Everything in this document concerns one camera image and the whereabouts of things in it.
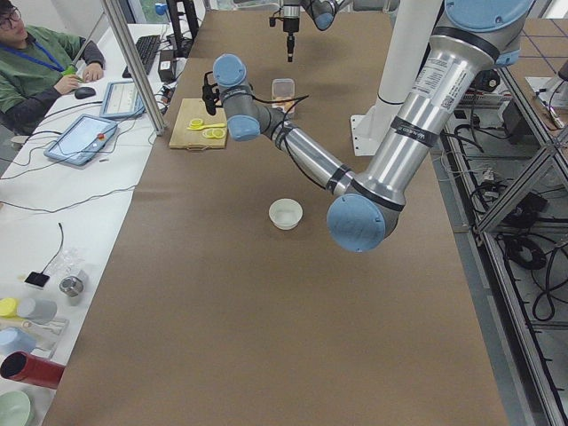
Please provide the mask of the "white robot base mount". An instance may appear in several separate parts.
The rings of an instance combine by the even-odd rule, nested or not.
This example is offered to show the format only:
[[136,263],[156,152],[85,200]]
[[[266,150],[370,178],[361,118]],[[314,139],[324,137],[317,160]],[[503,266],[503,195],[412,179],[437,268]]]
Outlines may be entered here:
[[404,104],[422,62],[427,37],[421,34],[417,1],[401,1],[376,101],[365,114],[351,117],[351,140],[357,156],[371,156]]

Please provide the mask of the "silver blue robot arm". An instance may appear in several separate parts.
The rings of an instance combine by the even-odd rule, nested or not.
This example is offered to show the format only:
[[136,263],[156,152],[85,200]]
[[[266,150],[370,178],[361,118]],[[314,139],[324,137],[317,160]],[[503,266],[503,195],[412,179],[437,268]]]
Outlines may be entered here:
[[268,137],[335,199],[333,240],[351,252],[375,249],[395,229],[405,191],[475,77],[515,63],[528,1],[398,1],[377,101],[353,129],[371,144],[354,173],[292,123],[254,98],[244,62],[225,53],[213,65],[231,137]]
[[290,0],[280,1],[279,9],[269,17],[269,26],[274,28],[279,21],[282,30],[287,34],[287,61],[292,63],[296,45],[296,33],[300,30],[301,11],[307,13],[315,27],[320,31],[327,30],[335,20],[335,16],[351,1],[336,0]]

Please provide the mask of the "person's hand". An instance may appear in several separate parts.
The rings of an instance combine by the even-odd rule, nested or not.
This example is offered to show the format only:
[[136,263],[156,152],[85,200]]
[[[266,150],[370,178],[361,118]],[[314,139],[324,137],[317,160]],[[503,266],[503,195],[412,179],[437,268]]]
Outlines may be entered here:
[[104,76],[103,66],[98,62],[92,62],[83,70],[82,79],[86,83],[96,82]]

